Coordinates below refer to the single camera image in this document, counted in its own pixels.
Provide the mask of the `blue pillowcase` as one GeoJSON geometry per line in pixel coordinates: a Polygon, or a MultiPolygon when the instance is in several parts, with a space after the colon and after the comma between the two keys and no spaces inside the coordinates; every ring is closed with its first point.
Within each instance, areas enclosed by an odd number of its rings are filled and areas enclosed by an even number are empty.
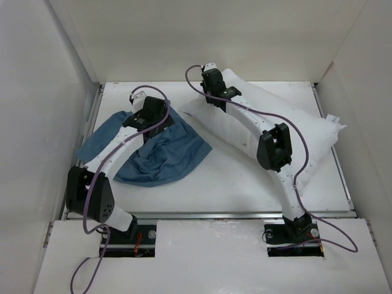
{"type": "MultiPolygon", "coordinates": [[[[85,163],[93,160],[132,115],[131,111],[111,115],[77,150],[77,159],[85,163]]],[[[186,177],[212,151],[211,145],[174,109],[170,110],[170,116],[174,124],[133,152],[118,170],[116,182],[138,187],[170,184],[186,177]]]]}

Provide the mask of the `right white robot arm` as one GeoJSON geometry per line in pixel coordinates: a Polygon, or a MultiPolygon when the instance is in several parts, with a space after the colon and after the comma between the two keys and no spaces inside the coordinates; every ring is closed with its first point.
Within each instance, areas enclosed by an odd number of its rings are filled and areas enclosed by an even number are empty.
{"type": "Polygon", "coordinates": [[[201,86],[206,101],[240,122],[257,139],[256,158],[278,190],[283,224],[268,227],[269,244],[290,243],[292,247],[315,240],[311,216],[301,207],[293,182],[292,143],[285,123],[273,124],[263,118],[236,87],[228,87],[215,63],[202,66],[201,86]]]}

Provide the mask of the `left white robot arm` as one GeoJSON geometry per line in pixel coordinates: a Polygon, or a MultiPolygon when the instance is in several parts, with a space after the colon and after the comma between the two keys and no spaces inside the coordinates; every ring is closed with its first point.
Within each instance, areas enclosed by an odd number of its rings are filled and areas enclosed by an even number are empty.
{"type": "Polygon", "coordinates": [[[137,218],[115,203],[111,187],[119,169],[138,148],[173,124],[169,102],[143,98],[141,109],[128,116],[108,145],[84,166],[68,172],[66,208],[106,225],[124,243],[137,237],[137,218]]]}

